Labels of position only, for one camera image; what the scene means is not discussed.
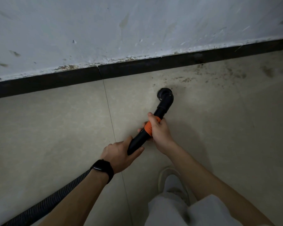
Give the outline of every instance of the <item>hand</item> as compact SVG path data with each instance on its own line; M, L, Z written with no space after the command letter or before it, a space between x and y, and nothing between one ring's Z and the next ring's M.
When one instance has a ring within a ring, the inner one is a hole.
M156 148L161 153L166 154L171 146L175 144L175 141L173 140L169 127L166 123L166 119L163 118L160 123L158 123L152 113L148 113L148 118L152 126L152 137L149 140L154 142Z
M125 141L109 144L101 154L100 159L108 161L114 174L123 171L144 151L144 147L138 148L132 155L128 156L127 150L132 140L129 136Z

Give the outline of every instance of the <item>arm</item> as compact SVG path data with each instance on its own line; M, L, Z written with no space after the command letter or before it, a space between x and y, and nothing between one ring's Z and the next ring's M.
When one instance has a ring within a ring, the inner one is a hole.
M214 194L227 206L232 217L243 225L273 225L248 200L205 169L188 152L176 144L171 137L165 119L158 123L153 114L149 113L148 116L152 125L153 141L157 149L172 161L197 200Z
M140 147L132 155L127 150L132 137L125 141L109 144L100 159L110 162L114 174L123 171L143 152ZM86 178L76 186L39 224L39 226L84 225L94 203L108 182L108 175L92 169Z

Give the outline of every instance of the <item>forearm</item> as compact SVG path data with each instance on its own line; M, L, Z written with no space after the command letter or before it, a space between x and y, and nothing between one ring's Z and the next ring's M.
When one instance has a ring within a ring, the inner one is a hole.
M197 200L213 194L227 206L231 215L243 225L273 225L255 206L238 192L221 181L177 144L167 151L167 156L192 190Z
M108 182L106 173L91 170L39 224L39 226L83 225L95 201Z

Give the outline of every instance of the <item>shoe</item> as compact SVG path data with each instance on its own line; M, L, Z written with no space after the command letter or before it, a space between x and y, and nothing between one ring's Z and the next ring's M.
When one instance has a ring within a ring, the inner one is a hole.
M181 175L172 167L163 169L158 178L158 193L169 192L179 196L188 206L196 202L193 193L181 180Z

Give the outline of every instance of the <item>ribbed black hose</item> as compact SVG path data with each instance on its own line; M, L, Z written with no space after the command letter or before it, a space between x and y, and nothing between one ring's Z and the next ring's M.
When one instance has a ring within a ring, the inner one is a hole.
M83 181L90 171L91 169L1 226L30 226L37 222L39 219L50 213L64 199L64 197Z

